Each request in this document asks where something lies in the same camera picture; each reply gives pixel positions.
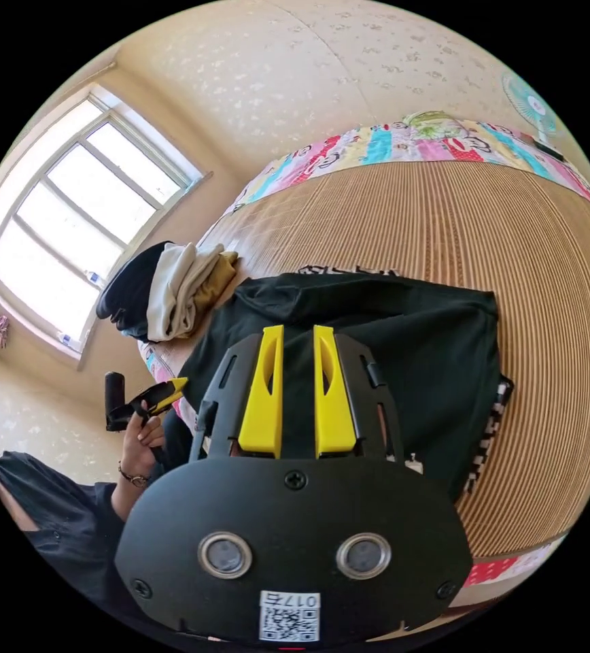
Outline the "person's left hand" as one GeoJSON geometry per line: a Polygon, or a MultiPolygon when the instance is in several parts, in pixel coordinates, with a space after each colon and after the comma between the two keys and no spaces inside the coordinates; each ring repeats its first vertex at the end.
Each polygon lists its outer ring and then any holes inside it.
{"type": "Polygon", "coordinates": [[[156,462],[154,450],[164,445],[161,418],[148,416],[148,404],[142,401],[128,422],[123,437],[120,468],[129,476],[148,478],[156,462]]]}

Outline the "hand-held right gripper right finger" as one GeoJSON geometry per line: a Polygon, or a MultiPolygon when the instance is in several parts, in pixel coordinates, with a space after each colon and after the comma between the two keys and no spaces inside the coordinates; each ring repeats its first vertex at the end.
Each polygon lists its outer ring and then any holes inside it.
{"type": "Polygon", "coordinates": [[[356,445],[341,358],[334,330],[313,327],[315,455],[348,454],[356,445]]]}

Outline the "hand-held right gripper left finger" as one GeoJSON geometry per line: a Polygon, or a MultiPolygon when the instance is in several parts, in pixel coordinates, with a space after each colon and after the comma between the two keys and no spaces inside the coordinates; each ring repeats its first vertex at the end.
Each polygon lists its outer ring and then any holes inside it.
{"type": "Polygon", "coordinates": [[[283,347],[284,327],[264,328],[237,439],[245,454],[281,457],[283,347]]]}

